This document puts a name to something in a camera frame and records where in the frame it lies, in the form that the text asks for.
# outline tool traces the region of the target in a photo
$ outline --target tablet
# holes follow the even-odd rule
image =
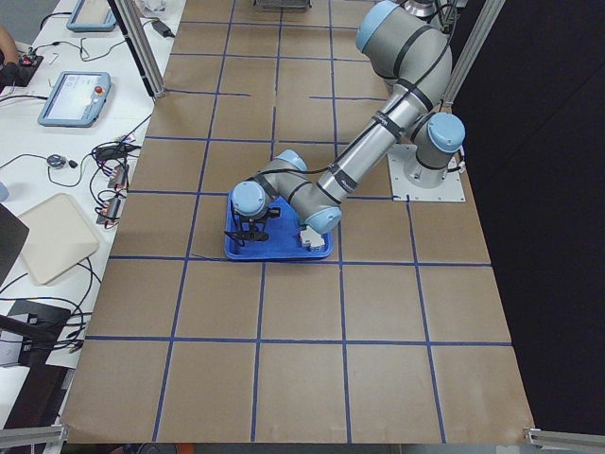
[[[112,31],[115,17],[107,0],[78,0],[72,11],[67,28],[75,32]]]
[[[62,72],[38,116],[38,123],[88,128],[98,118],[111,87],[108,73]]]

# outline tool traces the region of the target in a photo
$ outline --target white mounting plate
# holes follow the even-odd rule
[[[394,201],[406,201],[408,197],[411,201],[466,201],[458,172],[448,173],[443,183],[433,189],[418,187],[408,180],[404,174],[404,160],[415,151],[415,145],[397,144],[388,152],[390,189]],[[457,165],[456,159],[452,158],[449,168]]]

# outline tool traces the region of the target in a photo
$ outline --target white table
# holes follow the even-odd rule
[[[176,34],[186,0],[170,0],[166,11],[160,18]],[[70,11],[77,0],[61,0],[55,11]],[[84,47],[91,57],[107,52],[113,44],[123,41],[123,36],[117,26],[109,33],[74,33],[65,27],[68,16],[49,18],[40,32],[34,47],[50,44],[55,41],[67,41],[79,45],[80,38],[86,37]],[[145,26],[146,35],[154,56],[162,73],[166,68],[173,39],[163,38],[151,25]],[[105,71],[112,77],[112,88],[99,118],[91,128],[46,128],[38,125],[37,118],[43,107],[43,101],[38,99],[15,99],[0,103],[0,165],[11,158],[23,153],[48,156],[57,153],[77,162],[100,143],[112,141],[114,138],[129,132],[139,122],[151,114],[153,101],[147,91],[126,44],[118,45],[109,56],[84,62],[80,60],[78,50],[68,44],[43,47],[38,55],[44,56],[44,61],[38,69],[29,86],[25,88],[6,88],[2,96],[38,95],[48,96],[52,85],[61,71]],[[135,144],[141,145],[145,137],[147,123],[135,133]],[[130,172],[134,170],[136,160],[130,160]],[[88,183],[96,170],[92,159],[85,162],[81,183],[73,188],[52,184],[46,176],[46,164],[36,158],[24,157],[6,168],[0,170],[0,181],[9,189],[10,196],[4,202],[14,214],[20,215],[29,208],[37,205],[58,193],[70,194],[82,208],[92,223],[95,223],[95,202],[89,193]],[[53,171],[53,178],[61,183],[74,183],[78,179],[79,168],[64,168]],[[100,172],[95,178],[93,188],[99,192],[107,187],[108,179]],[[100,247],[90,260],[95,272],[102,276],[113,243],[115,229],[105,230],[103,226],[96,227],[102,240]],[[21,259],[17,261],[6,282],[26,272]],[[2,297],[19,298],[34,296],[54,296],[78,302],[84,294],[89,282],[89,272],[81,267],[74,267],[46,286],[36,285],[29,276],[11,286]],[[98,292],[98,283],[82,305],[83,311],[92,311]],[[56,306],[71,308],[68,304],[44,302]],[[0,314],[7,314],[12,304],[2,302]],[[65,329],[62,339],[74,328]],[[52,352],[47,364],[75,368],[78,364],[79,353],[69,354],[67,350]],[[14,405],[15,399],[26,379],[26,367],[0,368],[0,428],[4,426]]]

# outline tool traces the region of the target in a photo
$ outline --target tiled table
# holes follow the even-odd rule
[[[227,192],[331,162],[386,98],[373,2],[185,7],[64,414],[69,441],[517,443],[532,425],[472,193],[390,199],[382,162],[308,263],[234,263]]]

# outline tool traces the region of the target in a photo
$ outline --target black panel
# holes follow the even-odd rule
[[[603,24],[603,2],[509,0],[454,104],[536,427],[599,435]]]

